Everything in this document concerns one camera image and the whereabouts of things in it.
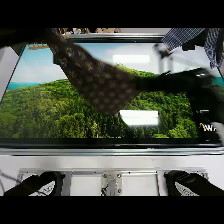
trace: television screen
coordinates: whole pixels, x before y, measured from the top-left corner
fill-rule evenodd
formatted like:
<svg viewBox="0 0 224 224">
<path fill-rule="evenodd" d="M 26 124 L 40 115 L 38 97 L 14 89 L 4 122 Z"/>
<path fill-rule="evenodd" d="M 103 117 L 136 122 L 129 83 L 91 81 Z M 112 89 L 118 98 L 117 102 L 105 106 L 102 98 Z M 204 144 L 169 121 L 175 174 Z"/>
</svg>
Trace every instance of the television screen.
<svg viewBox="0 0 224 224">
<path fill-rule="evenodd" d="M 160 72 L 154 43 L 77 44 L 93 57 L 135 75 Z M 198 66 L 185 62 L 174 61 L 173 72 L 200 67 L 200 62 Z M 168 61 L 164 63 L 167 70 Z M 116 115 L 96 112 L 53 63 L 47 47 L 25 47 L 0 106 L 3 139 L 144 139 L 150 143 L 200 137 L 185 93 L 142 92 Z"/>
</svg>

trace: blue sky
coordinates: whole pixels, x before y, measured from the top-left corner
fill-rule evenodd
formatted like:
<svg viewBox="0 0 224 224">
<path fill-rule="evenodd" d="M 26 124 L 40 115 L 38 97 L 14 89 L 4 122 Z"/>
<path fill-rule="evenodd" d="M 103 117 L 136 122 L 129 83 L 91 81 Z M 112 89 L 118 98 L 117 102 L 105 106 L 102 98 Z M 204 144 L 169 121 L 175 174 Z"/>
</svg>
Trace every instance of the blue sky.
<svg viewBox="0 0 224 224">
<path fill-rule="evenodd" d="M 113 64 L 113 55 L 149 55 L 150 62 L 147 64 L 138 63 L 123 63 L 129 68 L 137 70 L 150 71 L 153 73 L 159 72 L 159 57 L 153 50 L 152 43 L 82 43 L 79 44 L 85 48 L 93 57 Z M 174 54 L 178 57 L 186 58 L 192 63 L 198 64 L 196 67 L 209 65 L 207 56 L 203 52 L 203 48 L 198 51 L 176 50 Z M 167 70 L 167 61 L 164 61 L 164 69 Z M 174 71 L 189 70 L 195 66 L 189 66 L 184 61 L 174 62 Z M 66 76 L 60 66 L 53 64 L 52 52 L 49 48 L 39 50 L 24 50 L 24 53 L 18 63 L 11 82 L 51 82 L 58 79 L 65 79 Z"/>
</svg>

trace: green forest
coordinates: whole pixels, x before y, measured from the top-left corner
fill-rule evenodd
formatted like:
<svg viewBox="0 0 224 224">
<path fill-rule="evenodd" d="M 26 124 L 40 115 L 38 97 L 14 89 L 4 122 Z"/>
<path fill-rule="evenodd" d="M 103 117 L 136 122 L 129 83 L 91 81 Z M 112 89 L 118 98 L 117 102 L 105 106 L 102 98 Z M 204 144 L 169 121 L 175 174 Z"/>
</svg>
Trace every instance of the green forest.
<svg viewBox="0 0 224 224">
<path fill-rule="evenodd" d="M 145 71 L 124 69 L 138 76 Z M 0 106 L 0 138 L 196 138 L 185 94 L 142 92 L 126 110 L 158 110 L 157 127 L 128 127 L 120 117 L 97 113 L 67 79 L 7 90 Z"/>
</svg>

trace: metal bracket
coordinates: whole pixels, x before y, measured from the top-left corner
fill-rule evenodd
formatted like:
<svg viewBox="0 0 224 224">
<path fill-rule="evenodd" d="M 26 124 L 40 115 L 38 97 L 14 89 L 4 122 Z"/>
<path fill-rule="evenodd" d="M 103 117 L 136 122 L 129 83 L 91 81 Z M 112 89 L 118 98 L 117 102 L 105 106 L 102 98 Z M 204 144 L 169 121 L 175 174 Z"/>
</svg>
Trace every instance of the metal bracket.
<svg viewBox="0 0 224 224">
<path fill-rule="evenodd" d="M 119 196 L 122 193 L 121 172 L 104 172 L 101 181 L 101 196 Z"/>
</svg>

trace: television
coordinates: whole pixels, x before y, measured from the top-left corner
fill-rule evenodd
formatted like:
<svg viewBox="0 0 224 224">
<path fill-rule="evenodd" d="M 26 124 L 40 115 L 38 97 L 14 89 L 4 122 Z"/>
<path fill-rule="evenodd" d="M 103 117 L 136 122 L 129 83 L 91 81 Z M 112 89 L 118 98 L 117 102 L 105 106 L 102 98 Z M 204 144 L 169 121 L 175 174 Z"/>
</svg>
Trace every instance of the television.
<svg viewBox="0 0 224 224">
<path fill-rule="evenodd" d="M 68 41 L 93 57 L 139 76 L 164 71 L 209 67 L 202 48 L 178 48 L 170 61 L 154 49 L 162 36 L 71 35 Z M 217 71 L 216 81 L 223 84 Z M 195 118 L 186 93 L 140 93 L 119 113 L 96 112 L 53 63 L 47 45 L 26 45 L 0 104 L 0 147 L 22 149 L 141 149 L 219 147 L 220 140 L 203 135 L 207 126 Z"/>
</svg>

